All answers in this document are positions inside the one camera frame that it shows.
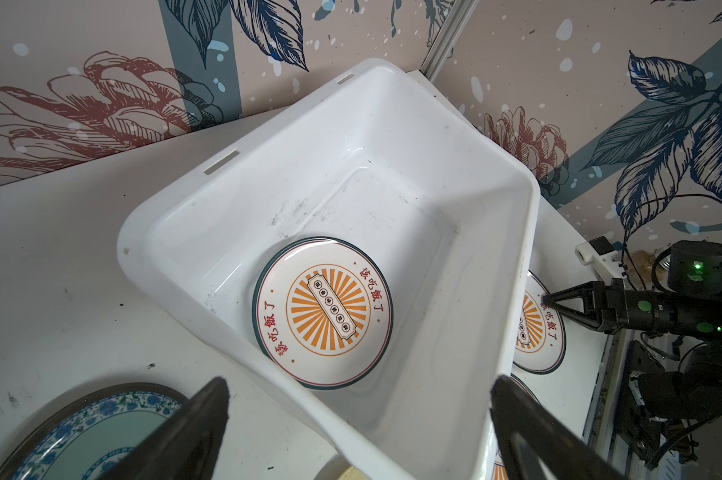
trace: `plate rim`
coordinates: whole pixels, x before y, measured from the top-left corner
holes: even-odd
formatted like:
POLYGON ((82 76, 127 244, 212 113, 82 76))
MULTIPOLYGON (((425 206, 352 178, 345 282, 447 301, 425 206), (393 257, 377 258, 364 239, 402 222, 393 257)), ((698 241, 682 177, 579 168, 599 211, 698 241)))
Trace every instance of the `plate rim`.
POLYGON ((80 412, 82 409, 89 407, 94 402, 102 399, 129 392, 151 392, 159 395, 167 396, 177 400, 180 405, 187 402, 187 397, 170 387, 160 385, 153 382, 128 382, 119 383, 117 385, 107 386, 104 389, 95 390, 92 393, 68 403, 68 405, 60 408, 49 418, 44 420, 38 427, 34 428, 28 436, 21 440, 20 444, 12 450, 12 453, 6 457, 6 460, 0 466, 0 480, 11 480, 18 468, 22 466, 25 459, 33 453, 39 442, 49 435, 60 422, 68 417, 80 412))
POLYGON ((388 281, 385 280, 385 275, 383 274, 383 271, 379 269, 377 264, 374 263, 374 260, 369 257, 369 255, 365 254, 363 250, 358 248, 357 246, 351 244, 350 242, 346 240, 341 240, 339 238, 335 238, 334 236, 325 236, 325 235, 318 235, 318 236, 309 236, 300 240, 296 240, 288 245, 286 245, 284 248, 279 250, 275 255, 273 255, 270 260, 267 262, 265 267, 263 268, 262 272, 260 273, 259 278, 257 278, 257 283, 254 284, 254 294, 252 295, 252 330, 254 331, 254 337, 257 339, 257 344, 260 346, 260 350, 269 358, 272 362, 274 362, 276 365, 278 365, 282 370, 284 370, 289 377, 293 378, 295 381, 297 381, 300 385, 304 386, 307 389, 311 390, 337 390, 337 389, 343 389, 347 386, 351 386, 352 384, 356 383, 357 381, 363 379, 368 374, 371 373, 372 370, 377 367, 380 360, 383 359, 385 356, 385 352, 388 349, 388 346, 390 345, 390 337, 393 336, 393 297, 390 295, 390 288, 388 288, 388 281), (389 299, 389 306, 390 306, 390 322, 388 324, 388 334, 385 337, 385 345, 383 345, 383 348, 379 351, 379 354, 377 355, 377 358, 375 361, 369 366, 369 368, 362 374, 357 376, 354 379, 350 379, 347 382, 340 383, 338 385, 331 385, 331 386, 319 386, 319 385, 313 385, 311 383, 303 382, 302 380, 299 380, 297 377, 291 374, 289 370, 284 369, 276 360, 270 355, 270 352, 267 350, 267 347, 265 346, 265 343, 263 342, 262 337, 260 336, 260 330, 258 328, 257 324, 257 305, 260 296, 260 288, 262 288, 262 284, 265 281, 265 277, 267 274, 270 273, 270 269, 273 268, 273 265, 278 262, 281 257, 283 257, 288 251, 292 250, 295 246, 299 246, 302 244, 307 244, 309 242, 314 242, 316 240, 330 240, 333 242, 337 242, 338 244, 347 246, 351 250, 355 251, 358 255, 361 255, 364 259, 366 259, 375 270, 377 270, 377 273, 379 273, 379 278, 383 281, 383 286, 385 286, 385 294, 388 296, 389 299))
MULTIPOLYGON (((529 270, 529 275, 531 275, 531 278, 535 279, 535 281, 540 284, 540 286, 542 287, 542 290, 544 290, 545 293, 548 293, 548 295, 550 294, 548 287, 545 286, 544 283, 542 283, 542 280, 540 280, 540 277, 536 276, 535 273, 532 272, 531 270, 529 270)), ((558 360, 556 360, 556 363, 547 370, 529 370, 528 368, 519 365, 515 361, 515 352, 514 352, 513 365, 517 366, 519 369, 521 369, 525 372, 533 373, 535 375, 548 375, 548 374, 558 370, 558 367, 560 367, 561 364, 564 363, 564 357, 566 357, 566 326, 564 325, 564 316, 561 315, 559 312, 556 312, 556 313, 558 313, 558 318, 560 318, 560 328, 564 332, 564 341, 562 342, 563 348, 561 349, 560 355, 558 356, 558 360)))

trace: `metal strip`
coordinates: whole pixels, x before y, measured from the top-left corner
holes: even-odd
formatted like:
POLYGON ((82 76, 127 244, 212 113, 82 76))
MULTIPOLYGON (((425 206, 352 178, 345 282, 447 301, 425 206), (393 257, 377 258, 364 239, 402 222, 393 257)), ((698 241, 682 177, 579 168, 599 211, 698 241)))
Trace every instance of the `metal strip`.
POLYGON ((433 46, 425 55, 423 66, 419 68, 429 82, 432 83, 441 72, 446 58, 457 43, 457 39, 478 4, 479 0, 455 0, 452 11, 446 17, 439 34, 435 36, 433 46))

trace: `peony illustration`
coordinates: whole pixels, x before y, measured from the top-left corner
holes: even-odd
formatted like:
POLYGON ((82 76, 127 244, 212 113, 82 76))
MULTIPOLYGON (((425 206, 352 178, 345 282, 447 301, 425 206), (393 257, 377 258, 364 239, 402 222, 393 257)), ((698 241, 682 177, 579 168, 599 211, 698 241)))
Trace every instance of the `peony illustration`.
POLYGON ((486 114, 482 133, 531 170, 545 197, 557 194, 568 180, 569 155, 560 130, 555 125, 543 125, 536 118, 527 121, 523 107, 513 114, 510 110, 502 112, 496 123, 486 114))
POLYGON ((47 82, 55 97, 0 87, 0 135, 18 157, 0 175, 28 178, 219 124, 209 89, 147 58, 92 55, 83 74, 47 82))

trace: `plate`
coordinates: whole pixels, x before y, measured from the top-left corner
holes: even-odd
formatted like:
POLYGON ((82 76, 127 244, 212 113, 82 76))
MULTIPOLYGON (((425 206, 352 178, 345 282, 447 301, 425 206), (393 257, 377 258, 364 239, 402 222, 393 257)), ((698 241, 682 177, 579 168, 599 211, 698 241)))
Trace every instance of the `plate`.
POLYGON ((540 375, 556 370, 566 353, 564 322, 557 311, 542 305, 546 293, 545 285, 529 272, 513 355, 516 366, 540 375))
MULTIPOLYGON (((513 380, 516 385, 518 385, 521 389, 524 389, 531 398, 533 398, 537 403, 540 401, 537 399, 535 394, 529 389, 529 387, 526 386, 525 383, 521 381, 517 376, 510 374, 511 380, 513 380)), ((491 472, 491 479, 492 480, 508 480, 508 471, 505 470, 505 464, 502 462, 502 456, 500 455, 499 448, 497 449, 497 454, 495 455, 495 467, 491 472)))
POLYGON ((79 398, 49 417, 0 468, 0 480, 95 480, 187 401, 155 383, 124 383, 79 398))
POLYGON ((312 389, 364 378, 385 353, 393 304, 383 274, 352 244, 314 236, 284 247, 254 289, 260 348, 312 389))

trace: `blue and white floral plate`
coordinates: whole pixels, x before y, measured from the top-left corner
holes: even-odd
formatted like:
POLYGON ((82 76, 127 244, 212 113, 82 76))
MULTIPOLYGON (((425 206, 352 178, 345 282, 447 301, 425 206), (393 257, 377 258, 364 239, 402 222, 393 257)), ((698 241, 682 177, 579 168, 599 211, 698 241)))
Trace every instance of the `blue and white floral plate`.
POLYGON ((95 480, 187 401, 155 383, 124 383, 48 418, 0 468, 0 480, 95 480))

